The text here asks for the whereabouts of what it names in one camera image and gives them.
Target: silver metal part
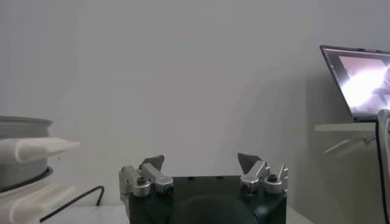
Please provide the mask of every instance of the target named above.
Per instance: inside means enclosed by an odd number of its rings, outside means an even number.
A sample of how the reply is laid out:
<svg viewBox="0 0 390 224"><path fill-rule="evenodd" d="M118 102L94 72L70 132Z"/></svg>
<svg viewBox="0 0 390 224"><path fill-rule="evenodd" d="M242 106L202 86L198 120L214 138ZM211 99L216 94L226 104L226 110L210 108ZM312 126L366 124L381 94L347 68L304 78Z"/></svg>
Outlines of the silver metal part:
<svg viewBox="0 0 390 224"><path fill-rule="evenodd" d="M123 167L119 173L121 194L133 193L136 197L149 195L151 191L151 182L142 179L143 177L134 169L133 166Z"/></svg>
<svg viewBox="0 0 390 224"><path fill-rule="evenodd" d="M264 161L258 160L247 174L242 175L240 186L245 187L249 192L255 192L260 184L260 181L269 174L269 167Z"/></svg>
<svg viewBox="0 0 390 224"><path fill-rule="evenodd" d="M264 180L264 188L267 193L281 194L287 193L287 181L288 181L288 169L286 165L282 165L279 171L277 179L273 180L271 176L268 176Z"/></svg>
<svg viewBox="0 0 390 224"><path fill-rule="evenodd" d="M164 194L173 187L173 178L163 175L150 163L142 164L141 175L155 184L158 193Z"/></svg>

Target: table surface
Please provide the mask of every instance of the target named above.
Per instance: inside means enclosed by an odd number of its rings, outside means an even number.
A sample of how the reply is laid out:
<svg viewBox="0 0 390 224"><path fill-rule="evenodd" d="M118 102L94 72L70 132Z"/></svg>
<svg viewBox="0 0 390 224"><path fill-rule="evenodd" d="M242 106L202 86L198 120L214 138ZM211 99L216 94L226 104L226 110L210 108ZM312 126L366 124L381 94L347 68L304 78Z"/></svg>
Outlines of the table surface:
<svg viewBox="0 0 390 224"><path fill-rule="evenodd" d="M68 208L44 224L126 224L129 223L124 206ZM286 224L313 224L292 208L287 208Z"/></svg>

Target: laptop screen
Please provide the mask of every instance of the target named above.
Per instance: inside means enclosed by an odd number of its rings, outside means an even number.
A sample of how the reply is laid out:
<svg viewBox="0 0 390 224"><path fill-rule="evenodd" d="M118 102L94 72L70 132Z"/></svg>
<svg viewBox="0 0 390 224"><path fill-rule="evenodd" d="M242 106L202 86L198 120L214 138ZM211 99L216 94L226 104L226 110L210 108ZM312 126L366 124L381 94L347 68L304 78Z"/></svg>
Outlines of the laptop screen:
<svg viewBox="0 0 390 224"><path fill-rule="evenodd" d="M353 117L390 108L390 52L321 46Z"/></svg>

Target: screw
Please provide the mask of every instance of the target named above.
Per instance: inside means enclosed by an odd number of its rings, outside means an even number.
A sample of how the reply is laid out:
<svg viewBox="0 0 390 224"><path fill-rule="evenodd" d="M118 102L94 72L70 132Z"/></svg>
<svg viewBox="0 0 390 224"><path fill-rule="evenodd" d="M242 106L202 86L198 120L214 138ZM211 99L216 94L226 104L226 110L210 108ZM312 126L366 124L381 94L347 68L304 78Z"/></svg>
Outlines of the screw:
<svg viewBox="0 0 390 224"><path fill-rule="evenodd" d="M137 184L137 185L144 185L144 184L146 184L146 179L143 178L143 177L138 177L138 178L136 179L136 184Z"/></svg>
<svg viewBox="0 0 390 224"><path fill-rule="evenodd" d="M268 177L268 182L270 182L270 183L275 183L276 181L278 181L278 176L276 176L275 174L271 174L271 175Z"/></svg>

